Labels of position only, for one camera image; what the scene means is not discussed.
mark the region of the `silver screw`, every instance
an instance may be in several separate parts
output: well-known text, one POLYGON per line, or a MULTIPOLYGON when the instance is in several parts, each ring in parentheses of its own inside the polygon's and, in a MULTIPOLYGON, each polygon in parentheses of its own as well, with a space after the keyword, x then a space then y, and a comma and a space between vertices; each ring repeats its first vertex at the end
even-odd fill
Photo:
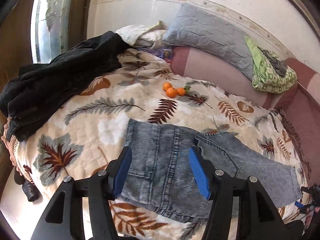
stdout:
POLYGON ((64 182, 68 182, 68 181, 70 181, 71 179, 72 179, 72 177, 69 176, 69 175, 66 175, 66 176, 63 177, 63 181, 64 181, 64 182))
POLYGON ((214 172, 217 176, 222 176, 224 174, 223 170, 216 170, 214 172))
POLYGON ((107 171, 106 170, 100 170, 100 171, 98 171, 98 175, 99 176, 104 176, 104 175, 106 175, 107 174, 107 171))
POLYGON ((255 176, 250 176, 250 177, 249 177, 249 180, 250 180, 251 182, 257 182, 257 181, 258 181, 258 179, 257 179, 255 176))

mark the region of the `blue gripper pad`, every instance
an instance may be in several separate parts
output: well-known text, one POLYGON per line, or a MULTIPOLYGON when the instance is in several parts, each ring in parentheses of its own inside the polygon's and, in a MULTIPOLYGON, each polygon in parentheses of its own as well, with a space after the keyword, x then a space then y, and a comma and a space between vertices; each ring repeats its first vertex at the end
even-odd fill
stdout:
POLYGON ((124 149, 126 152, 124 154, 124 158, 119 166, 118 173, 113 181, 113 194, 115 198, 117 198, 123 189, 125 179, 127 178, 128 171, 132 161, 132 151, 129 147, 124 149))
POLYGON ((209 179, 204 173, 198 157, 192 148, 189 148, 189 163, 198 184, 200 194, 209 200, 211 196, 211 192, 209 190, 209 179))

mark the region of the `white floor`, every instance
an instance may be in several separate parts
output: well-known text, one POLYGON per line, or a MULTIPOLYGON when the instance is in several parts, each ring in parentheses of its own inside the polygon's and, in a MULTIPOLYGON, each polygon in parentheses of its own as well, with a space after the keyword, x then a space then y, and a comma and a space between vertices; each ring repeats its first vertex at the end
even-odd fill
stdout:
MULTIPOLYGON (((38 200, 29 202, 21 185, 14 182, 13 174, 14 170, 5 185, 0 210, 20 240, 30 240, 49 200, 41 196, 38 200)), ((92 237, 91 224, 87 221, 84 221, 84 233, 85 239, 92 237)))

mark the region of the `denim shorts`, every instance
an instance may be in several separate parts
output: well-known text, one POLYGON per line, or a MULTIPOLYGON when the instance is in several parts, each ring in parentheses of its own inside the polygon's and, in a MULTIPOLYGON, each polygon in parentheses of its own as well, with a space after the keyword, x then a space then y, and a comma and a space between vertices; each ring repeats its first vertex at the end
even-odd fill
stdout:
POLYGON ((207 220, 212 201, 199 193, 188 159, 189 148, 195 145, 230 176, 256 176, 277 207, 301 198, 294 167, 263 157, 232 133, 202 134, 130 119, 124 146, 132 150, 132 163, 118 199, 182 223, 207 220))

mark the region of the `leaf-patterned bedspread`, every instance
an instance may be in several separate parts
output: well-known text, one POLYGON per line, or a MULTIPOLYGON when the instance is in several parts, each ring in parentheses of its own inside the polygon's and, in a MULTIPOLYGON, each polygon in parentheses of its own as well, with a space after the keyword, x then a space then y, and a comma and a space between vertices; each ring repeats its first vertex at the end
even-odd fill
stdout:
MULTIPOLYGON (((44 196, 50 198, 65 175, 87 178, 116 159, 130 118, 205 132, 234 132, 265 157, 296 167, 299 184, 306 186, 298 155, 276 111, 254 106, 210 82, 174 75, 164 60, 148 53, 129 49, 118 58, 121 69, 95 78, 27 142, 17 144, 18 167, 44 196), (175 88, 188 85, 190 92, 167 98, 162 85, 168 81, 175 88)), ((205 223, 182 224, 118 200, 110 204, 117 230, 139 239, 201 239, 204 231, 205 223)), ((285 220, 298 214, 293 203, 279 212, 285 220)), ((230 239, 236 228, 233 219, 230 239)))

